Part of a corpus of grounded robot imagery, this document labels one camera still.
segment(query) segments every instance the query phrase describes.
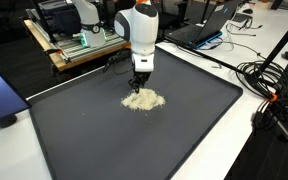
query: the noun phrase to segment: black cable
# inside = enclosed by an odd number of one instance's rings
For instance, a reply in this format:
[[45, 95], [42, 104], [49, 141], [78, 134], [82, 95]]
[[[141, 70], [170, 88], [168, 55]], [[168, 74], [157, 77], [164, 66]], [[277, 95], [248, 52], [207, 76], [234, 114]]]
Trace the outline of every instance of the black cable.
[[115, 64], [113, 64], [113, 71], [114, 71], [114, 74], [116, 74], [116, 75], [123, 75], [123, 74], [129, 73], [132, 70], [134, 70], [134, 67], [132, 67], [131, 69], [128, 69], [127, 71], [124, 71], [124, 72], [116, 72]]
[[[233, 42], [222, 43], [232, 43], [234, 45], [247, 48], [256, 53], [258, 57], [266, 59], [261, 55], [261, 53], [248, 46]], [[288, 114], [288, 75], [280, 65], [272, 62], [265, 70], [265, 72], [261, 72], [260, 67], [262, 66], [264, 61], [244, 62], [239, 64], [237, 67], [234, 67], [211, 56], [198, 52], [192, 48], [188, 48], [185, 46], [177, 46], [177, 48], [191, 55], [206, 58], [210, 61], [219, 63], [231, 70], [234, 70], [236, 73], [236, 77], [245, 88], [247, 88], [254, 94], [266, 99], [278, 109], [277, 112], [271, 112], [272, 118], [268, 120], [268, 122], [266, 122], [263, 127], [257, 127], [256, 129], [271, 129], [276, 125], [278, 121], [281, 120], [280, 117], [284, 117], [284, 121], [286, 121], [285, 117], [286, 114]], [[263, 105], [263, 107], [260, 106], [259, 109], [263, 111], [264, 107], [265, 105]]]
[[275, 125], [280, 122], [286, 122], [287, 121], [287, 115], [288, 113], [285, 112], [285, 108], [281, 106], [280, 103], [269, 103], [270, 105], [267, 106], [267, 109], [265, 112], [263, 109], [266, 107], [266, 104], [269, 102], [262, 103], [259, 107], [261, 109], [258, 110], [255, 114], [252, 124], [255, 130], [270, 130]]
[[242, 29], [259, 29], [261, 27], [263, 27], [263, 25], [259, 25], [258, 27], [252, 27], [252, 24], [253, 24], [253, 18], [251, 19], [247, 19], [245, 21], [245, 23], [242, 25], [242, 26], [237, 26], [235, 24], [232, 24], [232, 23], [228, 23], [226, 24], [225, 28], [226, 28], [226, 31], [232, 35], [244, 35], [244, 36], [256, 36], [256, 34], [247, 34], [247, 33], [233, 33], [231, 30], [229, 30], [228, 26], [231, 26], [231, 27], [236, 27], [238, 28], [238, 30], [242, 30]]

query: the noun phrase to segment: black tray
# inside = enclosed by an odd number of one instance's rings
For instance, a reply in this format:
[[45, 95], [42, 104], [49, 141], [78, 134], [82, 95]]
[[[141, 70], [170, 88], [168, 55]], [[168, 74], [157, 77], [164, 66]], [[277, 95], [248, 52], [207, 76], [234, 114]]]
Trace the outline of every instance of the black tray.
[[[116, 71], [128, 69], [121, 63]], [[166, 105], [131, 111], [121, 98], [132, 73], [95, 71], [30, 100], [54, 179], [168, 179], [242, 95], [242, 89], [156, 49], [146, 88]]]

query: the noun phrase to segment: table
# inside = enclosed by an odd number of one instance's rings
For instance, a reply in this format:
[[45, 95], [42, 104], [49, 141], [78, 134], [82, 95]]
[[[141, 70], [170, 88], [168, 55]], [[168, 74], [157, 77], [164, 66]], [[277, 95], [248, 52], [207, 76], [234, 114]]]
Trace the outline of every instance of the table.
[[[256, 33], [256, 38], [233, 36], [233, 41], [253, 47], [263, 56], [267, 56], [288, 29], [288, 11], [254, 9], [253, 25], [260, 24], [263, 24], [263, 28], [247, 31]], [[171, 43], [159, 43], [157, 46], [241, 86], [234, 72], [225, 67], [212, 68], [217, 64], [187, 54]], [[230, 45], [223, 44], [215, 50], [204, 51], [204, 53], [234, 66], [244, 61], [254, 61], [257, 58], [254, 52], [242, 47], [236, 46], [233, 51], [229, 50]], [[286, 50], [288, 51], [288, 44], [282, 52]], [[274, 62], [283, 67], [288, 63], [280, 55]], [[241, 98], [214, 126], [173, 179], [224, 179], [252, 132], [252, 114], [262, 101], [261, 98], [244, 89]], [[0, 179], [51, 179], [28, 111], [19, 113], [17, 116], [19, 118], [17, 123], [9, 128], [0, 129]]]
[[[47, 41], [45, 36], [43, 36], [43, 33], [41, 33], [42, 30], [38, 27], [38, 25], [35, 25], [32, 22], [32, 20], [24, 20], [24, 26], [30, 32], [30, 34], [32, 34], [34, 39], [36, 39], [38, 44], [40, 44], [43, 51], [54, 49], [54, 46], [52, 46], [52, 44]], [[118, 38], [118, 39], [119, 40], [114, 42], [114, 44], [103, 45], [103, 47], [99, 47], [96, 49], [94, 48], [95, 51], [85, 53], [81, 56], [74, 55], [74, 58], [76, 59], [74, 61], [67, 61], [66, 59], [63, 58], [63, 56], [56, 54], [56, 53], [50, 54], [49, 59], [51, 60], [52, 65], [54, 65], [59, 72], [62, 72], [64, 70], [73, 68], [75, 66], [94, 60], [101, 56], [123, 49], [125, 46], [129, 45], [128, 42], [123, 41], [121, 38]], [[76, 48], [73, 49], [72, 47], [70, 47], [70, 49], [67, 49], [67, 51], [68, 51], [67, 53], [71, 52], [73, 56], [73, 53], [76, 52], [77, 49]]]

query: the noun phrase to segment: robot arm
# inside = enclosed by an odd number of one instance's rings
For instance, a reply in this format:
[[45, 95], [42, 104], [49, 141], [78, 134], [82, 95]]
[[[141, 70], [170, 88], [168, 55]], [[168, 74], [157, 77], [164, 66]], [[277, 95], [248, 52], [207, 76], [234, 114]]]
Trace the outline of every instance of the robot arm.
[[149, 0], [137, 0], [133, 8], [116, 14], [114, 26], [116, 33], [131, 43], [134, 76], [129, 84], [138, 93], [154, 70], [157, 10]]
[[85, 47], [97, 47], [105, 44], [105, 33], [98, 17], [94, 0], [71, 0], [81, 18], [81, 40]]

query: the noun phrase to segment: beige powder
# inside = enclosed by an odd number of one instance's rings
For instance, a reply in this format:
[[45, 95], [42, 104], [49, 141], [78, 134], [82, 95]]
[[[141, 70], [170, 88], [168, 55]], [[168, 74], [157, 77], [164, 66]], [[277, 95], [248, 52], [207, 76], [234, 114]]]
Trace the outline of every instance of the beige powder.
[[151, 89], [140, 89], [138, 94], [132, 92], [128, 97], [122, 99], [121, 103], [132, 110], [138, 109], [149, 111], [156, 106], [164, 105], [165, 99], [164, 97], [157, 95]]

